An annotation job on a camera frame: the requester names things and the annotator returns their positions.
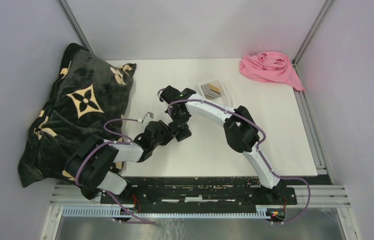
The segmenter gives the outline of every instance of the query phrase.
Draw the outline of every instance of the white container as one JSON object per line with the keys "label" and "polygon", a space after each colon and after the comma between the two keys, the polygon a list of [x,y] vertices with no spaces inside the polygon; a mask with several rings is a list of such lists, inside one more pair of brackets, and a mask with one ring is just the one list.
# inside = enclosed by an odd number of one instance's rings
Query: white container
{"label": "white container", "polygon": [[[218,97],[218,98],[215,98],[215,99],[207,98],[207,96],[203,92],[203,89],[201,88],[201,86],[205,86],[207,84],[211,84],[211,85],[217,87],[221,91],[221,97]],[[206,82],[199,83],[199,92],[200,92],[200,95],[202,95],[203,97],[205,97],[206,99],[208,99],[208,100],[210,100],[214,103],[224,105],[224,106],[227,106],[227,107],[232,107],[231,98],[229,97],[228,92],[227,92],[224,84],[219,80],[206,81]]]}

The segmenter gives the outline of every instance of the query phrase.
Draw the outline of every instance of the pink towel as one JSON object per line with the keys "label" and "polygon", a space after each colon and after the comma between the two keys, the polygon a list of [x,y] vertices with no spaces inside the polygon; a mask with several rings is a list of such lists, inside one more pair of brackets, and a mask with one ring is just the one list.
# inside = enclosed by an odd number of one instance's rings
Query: pink towel
{"label": "pink towel", "polygon": [[298,91],[306,91],[291,66],[290,59],[276,51],[264,51],[255,56],[245,55],[240,62],[240,72],[254,81],[283,83]]}

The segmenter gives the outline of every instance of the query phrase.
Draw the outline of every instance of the metal frame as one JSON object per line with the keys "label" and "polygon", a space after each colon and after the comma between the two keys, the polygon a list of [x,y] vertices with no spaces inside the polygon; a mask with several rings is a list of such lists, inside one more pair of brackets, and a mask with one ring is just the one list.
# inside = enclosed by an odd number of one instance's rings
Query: metal frame
{"label": "metal frame", "polygon": [[[68,21],[72,25],[76,35],[81,43],[92,52],[79,23],[77,22],[69,4],[66,0],[57,0],[67,16]],[[310,28],[306,38],[304,39],[295,59],[292,61],[293,67],[299,74],[297,63],[300,61],[307,46],[315,35],[322,20],[326,16],[335,0],[326,0],[322,6],[318,16],[316,17],[312,27]],[[311,148],[312,156],[314,158],[315,167],[318,175],[331,175],[328,161],[322,148],[321,141],[318,137],[318,132],[314,118],[312,117],[309,102],[306,99],[306,94],[295,91],[295,96],[299,111],[303,120],[303,125]],[[302,208],[308,198],[307,188],[304,185],[292,185],[296,192],[297,205],[288,205],[288,208]],[[359,239],[353,225],[353,217],[351,214],[350,202],[343,186],[340,185],[311,185],[311,197],[309,208],[337,208],[340,216],[341,226],[347,240]],[[121,214],[120,207],[115,204],[101,204],[101,196],[97,196],[92,200],[85,199],[80,193],[79,189],[73,185],[56,185],[53,196],[50,202],[47,213],[46,222],[41,234],[41,240],[54,240],[60,220],[62,216],[71,217],[118,217],[126,218],[127,216]],[[133,208],[132,204],[125,204],[127,208]],[[256,213],[220,213],[220,214],[162,214],[162,213],[148,213],[138,214],[141,217],[153,218],[263,218],[262,211],[267,208],[280,208],[280,205],[257,205]]]}

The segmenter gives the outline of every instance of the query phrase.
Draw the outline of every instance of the gray floor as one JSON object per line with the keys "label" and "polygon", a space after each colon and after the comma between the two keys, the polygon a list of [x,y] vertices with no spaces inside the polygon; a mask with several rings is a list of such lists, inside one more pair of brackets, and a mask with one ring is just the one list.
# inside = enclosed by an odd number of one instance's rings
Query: gray floor
{"label": "gray floor", "polygon": [[[287,218],[297,209],[287,209]],[[309,209],[297,221],[271,226],[261,219],[158,218],[157,225],[119,224],[103,217],[64,217],[58,240],[343,240],[335,208]]]}

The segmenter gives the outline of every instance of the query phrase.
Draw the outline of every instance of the pink cloth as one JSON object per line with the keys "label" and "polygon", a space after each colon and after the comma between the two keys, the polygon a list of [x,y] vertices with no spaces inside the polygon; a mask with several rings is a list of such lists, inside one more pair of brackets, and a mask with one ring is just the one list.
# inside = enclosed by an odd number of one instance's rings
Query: pink cloth
{"label": "pink cloth", "polygon": [[240,72],[254,81],[283,83],[298,91],[306,91],[291,66],[290,59],[276,51],[264,51],[254,56],[245,55],[240,62]]}

